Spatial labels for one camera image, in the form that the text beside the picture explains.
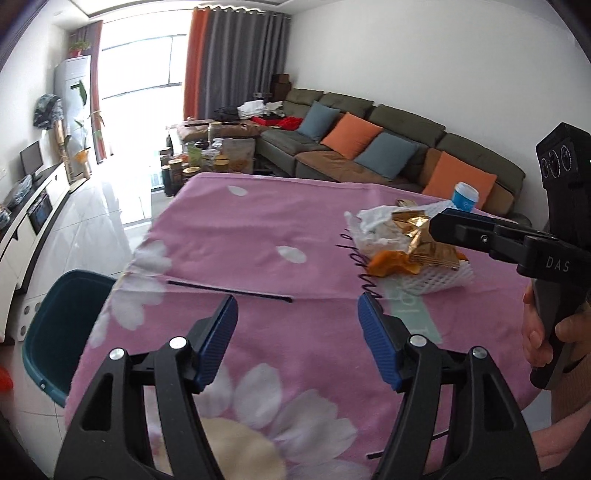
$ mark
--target blue and white container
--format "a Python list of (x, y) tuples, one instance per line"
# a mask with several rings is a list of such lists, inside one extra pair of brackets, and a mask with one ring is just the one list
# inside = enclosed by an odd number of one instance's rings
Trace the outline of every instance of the blue and white container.
[(453, 204), (464, 212), (471, 212), (478, 199), (478, 190), (462, 181), (456, 185), (452, 195)]

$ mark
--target hand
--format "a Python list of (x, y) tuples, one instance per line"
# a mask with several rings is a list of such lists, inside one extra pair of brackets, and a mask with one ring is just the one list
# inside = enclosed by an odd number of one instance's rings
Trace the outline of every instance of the hand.
[[(523, 295), (524, 312), (523, 351), (532, 367), (544, 367), (554, 356), (552, 347), (545, 340), (544, 324), (535, 309), (532, 286), (529, 285)], [(571, 361), (576, 362), (591, 352), (591, 311), (576, 313), (564, 319), (556, 326), (556, 336), (564, 343), (576, 343)]]

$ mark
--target white wall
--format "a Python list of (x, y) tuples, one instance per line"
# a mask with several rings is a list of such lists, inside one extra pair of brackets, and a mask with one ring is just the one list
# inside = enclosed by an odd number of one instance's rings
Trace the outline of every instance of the white wall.
[(591, 64), (545, 0), (343, 0), (295, 15), (287, 73), (507, 157), (527, 175), (517, 210), (538, 227), (535, 146), (559, 122), (591, 131)]
[(66, 58), (68, 34), (45, 7), (27, 28), (0, 72), (0, 202), (23, 173), (19, 153), (41, 140), (44, 164), (59, 161), (53, 131), (33, 127), (37, 99), (53, 93), (54, 68)]

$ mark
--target blue gripper pad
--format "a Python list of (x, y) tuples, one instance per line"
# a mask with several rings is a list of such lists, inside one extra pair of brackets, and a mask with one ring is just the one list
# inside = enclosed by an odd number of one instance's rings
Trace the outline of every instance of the blue gripper pad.
[(369, 294), (364, 294), (357, 303), (363, 337), (374, 356), (382, 379), (393, 390), (398, 390), (402, 385), (398, 372), (398, 353), (382, 324), (383, 314), (376, 310), (372, 301), (375, 300)]
[(199, 349), (199, 371), (195, 383), (203, 391), (216, 378), (222, 358), (238, 322), (238, 302), (228, 297), (218, 309), (218, 314), (211, 318), (212, 324), (203, 346)]

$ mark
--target white lid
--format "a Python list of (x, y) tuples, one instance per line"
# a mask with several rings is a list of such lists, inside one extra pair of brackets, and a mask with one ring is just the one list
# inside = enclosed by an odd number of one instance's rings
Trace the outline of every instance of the white lid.
[(466, 197), (468, 200), (474, 202), (474, 203), (478, 203), (478, 198), (479, 198), (479, 194), (478, 194), (478, 190), (476, 190), (474, 187), (468, 185), (467, 183), (464, 182), (460, 182), (456, 185), (456, 191), (460, 194), (463, 195), (464, 197)]

